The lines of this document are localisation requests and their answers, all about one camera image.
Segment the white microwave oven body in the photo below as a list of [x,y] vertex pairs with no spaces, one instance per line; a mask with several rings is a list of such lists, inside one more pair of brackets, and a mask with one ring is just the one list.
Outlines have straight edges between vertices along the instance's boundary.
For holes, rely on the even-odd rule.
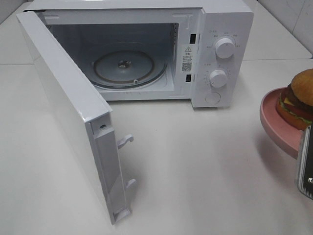
[[[37,14],[106,101],[185,99],[195,108],[230,105],[254,18],[241,0],[35,0],[27,11]],[[215,53],[222,37],[235,41],[227,59]],[[157,46],[166,55],[166,71],[132,89],[93,84],[92,60],[101,47],[119,42]],[[223,87],[211,86],[214,70],[228,76]],[[216,105],[205,101],[213,92],[221,95]]]

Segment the burger with lettuce and cheese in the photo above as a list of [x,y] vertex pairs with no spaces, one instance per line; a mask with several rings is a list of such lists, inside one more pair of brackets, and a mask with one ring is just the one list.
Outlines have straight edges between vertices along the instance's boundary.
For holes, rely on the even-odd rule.
[[313,70],[297,74],[276,102],[278,114],[289,125],[305,130],[313,124]]

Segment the round white door button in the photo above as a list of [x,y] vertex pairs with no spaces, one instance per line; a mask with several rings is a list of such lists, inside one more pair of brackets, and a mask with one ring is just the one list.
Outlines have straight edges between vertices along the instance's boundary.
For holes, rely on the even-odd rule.
[[216,105],[220,102],[220,100],[221,100],[221,95],[217,92],[209,93],[205,97],[205,101],[210,105]]

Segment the white timer knob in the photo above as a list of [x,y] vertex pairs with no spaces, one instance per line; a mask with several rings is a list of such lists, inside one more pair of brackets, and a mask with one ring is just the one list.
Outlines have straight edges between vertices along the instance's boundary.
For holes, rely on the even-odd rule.
[[209,81],[212,87],[220,88],[227,83],[228,76],[224,70],[214,70],[209,75]]

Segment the upper white power knob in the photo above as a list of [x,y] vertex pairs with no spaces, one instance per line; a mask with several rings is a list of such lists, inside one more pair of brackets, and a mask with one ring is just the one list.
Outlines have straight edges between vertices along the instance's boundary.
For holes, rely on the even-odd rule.
[[222,37],[216,41],[214,46],[217,57],[227,59],[234,54],[235,41],[230,37]]

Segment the glass microwave turntable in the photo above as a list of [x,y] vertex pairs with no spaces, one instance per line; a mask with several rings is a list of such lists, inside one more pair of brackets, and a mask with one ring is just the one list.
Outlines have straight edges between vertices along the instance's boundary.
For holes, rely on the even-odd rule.
[[119,42],[104,45],[92,60],[89,79],[99,87],[132,89],[159,79],[167,69],[166,55],[155,45]]

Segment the pink round plate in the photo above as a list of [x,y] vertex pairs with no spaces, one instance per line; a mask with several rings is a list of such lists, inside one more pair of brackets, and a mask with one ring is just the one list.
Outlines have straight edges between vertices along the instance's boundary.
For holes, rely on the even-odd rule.
[[268,92],[260,104],[260,122],[269,138],[286,154],[297,159],[304,131],[289,125],[276,110],[284,88]]

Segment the white microwave door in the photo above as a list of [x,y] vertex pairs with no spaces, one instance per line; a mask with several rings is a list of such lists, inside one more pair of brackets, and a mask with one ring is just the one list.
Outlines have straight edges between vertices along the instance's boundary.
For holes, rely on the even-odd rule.
[[134,137],[116,139],[111,107],[37,14],[23,12],[17,19],[54,117],[115,224],[132,212],[136,180],[123,177],[118,150]]

